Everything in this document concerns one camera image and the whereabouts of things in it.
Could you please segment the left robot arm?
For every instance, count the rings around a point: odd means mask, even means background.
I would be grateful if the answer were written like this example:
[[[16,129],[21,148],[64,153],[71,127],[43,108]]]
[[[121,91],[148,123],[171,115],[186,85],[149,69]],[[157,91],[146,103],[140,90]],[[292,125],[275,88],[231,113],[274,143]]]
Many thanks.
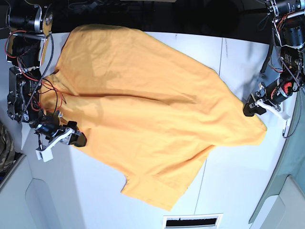
[[[305,87],[305,2],[303,0],[266,0],[272,18],[272,38],[260,73],[271,65],[276,51],[282,69],[274,82],[259,83],[257,92],[250,94],[243,107],[245,116],[262,115],[271,111],[280,118],[288,117],[280,104]]]

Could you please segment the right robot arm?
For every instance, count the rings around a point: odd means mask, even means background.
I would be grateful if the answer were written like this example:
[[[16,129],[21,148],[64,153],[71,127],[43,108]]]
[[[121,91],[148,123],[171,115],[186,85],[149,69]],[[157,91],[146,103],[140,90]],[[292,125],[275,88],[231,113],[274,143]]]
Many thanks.
[[[84,147],[87,138],[77,123],[60,121],[59,106],[51,110],[40,103],[41,87],[54,91],[56,99],[63,99],[61,92],[41,72],[48,44],[54,44],[51,28],[53,11],[51,0],[8,0],[6,25],[10,30],[4,51],[9,69],[9,94],[7,96],[10,119],[26,123],[38,136],[44,135],[47,146],[39,145],[42,151],[58,142]]]

